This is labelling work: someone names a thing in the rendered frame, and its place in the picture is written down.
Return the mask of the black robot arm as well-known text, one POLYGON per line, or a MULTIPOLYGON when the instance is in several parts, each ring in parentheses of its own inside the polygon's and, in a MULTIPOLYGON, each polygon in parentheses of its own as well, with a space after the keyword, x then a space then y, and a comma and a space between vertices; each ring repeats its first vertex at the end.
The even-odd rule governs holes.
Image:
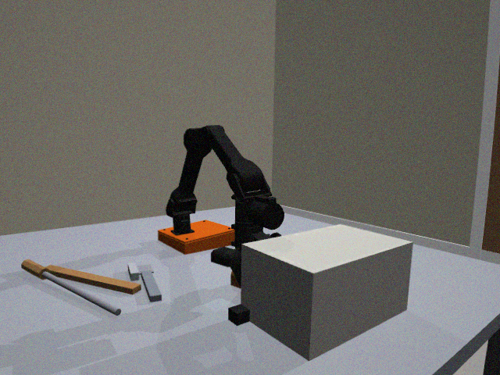
POLYGON ((263 172, 241 155, 222 126, 186 129, 184 147, 187 154, 180 183, 166 205, 166 215, 173 217, 172 234, 195 232, 190 223, 190 214, 195 213, 197 203, 193 191, 202 160, 212 149, 227 170, 227 182, 234 193, 231 198, 235 200, 235 221, 269 230, 276 230, 283 223, 284 210, 276 198, 270 197, 272 193, 263 172))

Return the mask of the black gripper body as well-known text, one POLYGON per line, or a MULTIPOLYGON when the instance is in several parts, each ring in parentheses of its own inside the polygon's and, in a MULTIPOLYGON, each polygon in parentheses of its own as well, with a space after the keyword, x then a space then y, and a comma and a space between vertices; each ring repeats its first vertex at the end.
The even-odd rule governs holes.
POLYGON ((248 233, 257 234, 263 227, 254 223, 239 223, 231 224, 231 229, 235 230, 234 241, 231 246, 235 249, 222 247, 211 252, 211 263, 215 263, 225 267, 233 267, 241 263, 241 244, 245 243, 248 233))

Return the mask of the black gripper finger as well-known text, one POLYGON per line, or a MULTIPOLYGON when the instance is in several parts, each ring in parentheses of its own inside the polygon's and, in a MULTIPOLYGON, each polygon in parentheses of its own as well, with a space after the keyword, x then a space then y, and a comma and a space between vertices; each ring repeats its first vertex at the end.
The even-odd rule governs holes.
POLYGON ((241 286, 241 263, 239 263, 239 265, 231 267, 231 270, 236 277, 238 284, 241 286))

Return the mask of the wooden bar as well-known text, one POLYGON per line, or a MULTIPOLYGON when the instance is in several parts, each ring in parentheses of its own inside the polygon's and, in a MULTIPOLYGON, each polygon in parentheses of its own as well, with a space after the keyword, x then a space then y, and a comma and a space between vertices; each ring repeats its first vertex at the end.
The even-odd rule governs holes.
POLYGON ((59 266, 45 266, 50 270, 50 274, 67 280, 74 280, 82 284, 88 284, 99 288, 119 291, 127 294, 135 294, 141 290, 141 284, 135 284, 126 280, 119 280, 111 277, 104 277, 92 273, 85 273, 77 270, 62 268, 59 266))

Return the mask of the grey metal rod with wooden handle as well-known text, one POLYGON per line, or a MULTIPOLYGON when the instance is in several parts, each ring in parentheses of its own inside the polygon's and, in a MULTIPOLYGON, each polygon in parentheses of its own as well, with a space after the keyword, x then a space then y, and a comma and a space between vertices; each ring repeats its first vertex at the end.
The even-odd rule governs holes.
POLYGON ((102 299, 87 293, 86 291, 81 290, 80 288, 65 282, 64 280, 50 274, 50 270, 36 262, 26 259, 21 263, 21 268, 26 270, 28 273, 40 278, 41 280, 50 280, 55 284, 67 289, 68 291, 73 292, 76 295, 79 295, 82 298, 85 298, 89 302, 107 310, 108 312, 118 316, 121 314, 121 309, 115 307, 114 305, 109 304, 108 302, 103 301, 102 299))

